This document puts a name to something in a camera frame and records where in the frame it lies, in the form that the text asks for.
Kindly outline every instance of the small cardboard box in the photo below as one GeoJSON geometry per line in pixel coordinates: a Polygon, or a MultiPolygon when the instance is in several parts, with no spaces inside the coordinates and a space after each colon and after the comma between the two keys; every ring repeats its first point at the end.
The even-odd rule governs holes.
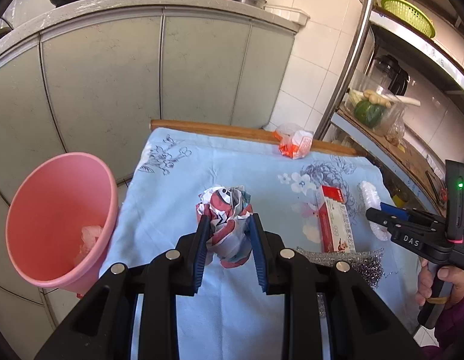
{"type": "Polygon", "coordinates": [[[317,189],[317,206],[324,251],[355,251],[349,216],[340,188],[320,186],[317,189]]]}

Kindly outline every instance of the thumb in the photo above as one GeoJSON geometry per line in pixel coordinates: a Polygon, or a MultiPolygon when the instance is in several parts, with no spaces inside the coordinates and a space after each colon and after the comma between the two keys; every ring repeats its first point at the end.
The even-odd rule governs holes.
{"type": "Polygon", "coordinates": [[[464,297],[464,271],[455,266],[445,266],[437,272],[437,277],[440,280],[453,284],[447,304],[453,306],[459,303],[464,297]]]}

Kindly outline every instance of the metal pole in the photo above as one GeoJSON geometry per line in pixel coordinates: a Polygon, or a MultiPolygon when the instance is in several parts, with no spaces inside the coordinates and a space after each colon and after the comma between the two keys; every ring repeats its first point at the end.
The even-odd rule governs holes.
{"type": "Polygon", "coordinates": [[[317,130],[315,131],[314,138],[318,140],[324,139],[325,134],[330,126],[330,119],[334,114],[335,110],[341,103],[345,91],[350,84],[352,75],[357,67],[359,62],[360,54],[367,37],[367,32],[369,30],[369,18],[372,8],[374,7],[375,0],[364,0],[362,3],[362,11],[360,12],[359,23],[357,25],[357,30],[355,30],[355,35],[352,40],[352,45],[350,46],[349,54],[345,60],[344,68],[342,73],[338,78],[337,85],[332,93],[329,105],[327,106],[322,119],[320,120],[317,130]]]}

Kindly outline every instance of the green colander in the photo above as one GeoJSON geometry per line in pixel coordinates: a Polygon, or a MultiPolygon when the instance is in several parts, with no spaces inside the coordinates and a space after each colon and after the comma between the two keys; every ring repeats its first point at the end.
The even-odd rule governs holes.
{"type": "Polygon", "coordinates": [[[405,0],[381,0],[382,8],[409,23],[429,38],[435,36],[432,21],[417,7],[405,0]]]}

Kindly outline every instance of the cabinet door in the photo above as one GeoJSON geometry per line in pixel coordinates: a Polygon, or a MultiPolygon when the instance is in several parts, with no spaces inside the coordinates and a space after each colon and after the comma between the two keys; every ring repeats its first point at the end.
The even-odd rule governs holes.
{"type": "Polygon", "coordinates": [[[52,326],[43,306],[0,289],[0,332],[21,360],[33,360],[52,326]]]}
{"type": "Polygon", "coordinates": [[[38,288],[31,285],[16,272],[10,261],[5,244],[5,222],[8,207],[0,197],[0,286],[22,297],[41,303],[38,288]]]}
{"type": "Polygon", "coordinates": [[[63,149],[33,48],[0,67],[0,190],[10,202],[33,169],[63,149]]]}
{"type": "Polygon", "coordinates": [[[57,125],[68,151],[104,160],[116,179],[131,174],[160,118],[161,17],[80,28],[46,40],[44,66],[57,125]]]}
{"type": "Polygon", "coordinates": [[[165,18],[162,118],[230,124],[250,26],[165,18]]]}
{"type": "Polygon", "coordinates": [[[272,115],[294,35],[252,27],[232,118],[233,126],[260,128],[272,115]]]}

